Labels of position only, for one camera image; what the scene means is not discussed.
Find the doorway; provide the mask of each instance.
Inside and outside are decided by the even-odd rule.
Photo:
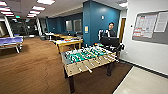
[[[122,18],[122,20],[121,20],[121,27],[120,27],[120,35],[119,35],[119,42],[120,43],[122,43],[122,39],[123,39],[125,21],[126,21],[126,18]]]

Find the table tennis table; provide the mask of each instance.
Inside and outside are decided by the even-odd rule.
[[[0,38],[0,49],[16,48],[17,53],[19,53],[22,48],[21,43],[23,43],[23,37],[6,37]]]

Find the fluorescent light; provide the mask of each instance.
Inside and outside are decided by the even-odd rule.
[[[12,12],[1,12],[2,14],[13,14]]]
[[[34,10],[45,10],[44,7],[37,7],[37,6],[34,6],[33,9],[34,9]]]
[[[29,17],[29,18],[33,18],[34,16],[27,16],[27,17]]]
[[[6,16],[15,16],[15,15],[8,15],[8,14],[7,14]]]
[[[121,7],[127,7],[128,6],[128,2],[126,2],[126,3],[121,3],[121,4],[119,4]]]
[[[53,4],[55,1],[54,0],[38,0],[38,3],[42,3],[42,4],[48,4],[51,5]]]
[[[38,11],[30,11],[30,13],[40,14],[40,12],[38,12]]]
[[[37,14],[28,14],[29,16],[37,16]]]
[[[9,8],[0,8],[1,11],[11,11]]]
[[[16,21],[17,19],[12,19],[12,20]]]
[[[7,6],[5,2],[0,1],[0,6]]]
[[[12,19],[12,20],[15,21],[15,22],[18,22],[17,19]]]

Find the person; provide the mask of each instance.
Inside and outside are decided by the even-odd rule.
[[[114,23],[111,22],[109,23],[109,29],[106,30],[102,36],[105,36],[105,37],[117,37],[116,35],[116,32],[113,30],[113,27],[114,27]]]

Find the teal wall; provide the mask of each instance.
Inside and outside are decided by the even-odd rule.
[[[93,45],[99,42],[98,31],[108,29],[108,24],[114,22],[114,31],[117,32],[120,17],[120,10],[94,2],[87,1],[83,3],[83,38],[84,45]],[[88,26],[88,33],[84,32],[84,27]]]
[[[73,20],[81,19],[81,23],[83,23],[83,13],[78,13],[74,15],[69,15],[65,17],[56,17],[56,18],[46,18],[47,29],[49,32],[53,33],[65,33],[66,31],[66,21],[72,21],[72,31],[73,32]]]
[[[74,20],[78,20],[78,19],[81,19],[81,24],[83,23],[83,13],[77,13],[77,14],[74,14],[74,15],[69,15],[69,16],[65,16],[64,17],[64,28],[65,28],[65,32],[66,31],[66,21],[69,21],[71,20],[72,21],[72,31],[74,31],[74,24],[73,24],[73,21]]]
[[[48,32],[58,33],[64,31],[63,17],[46,18]]]

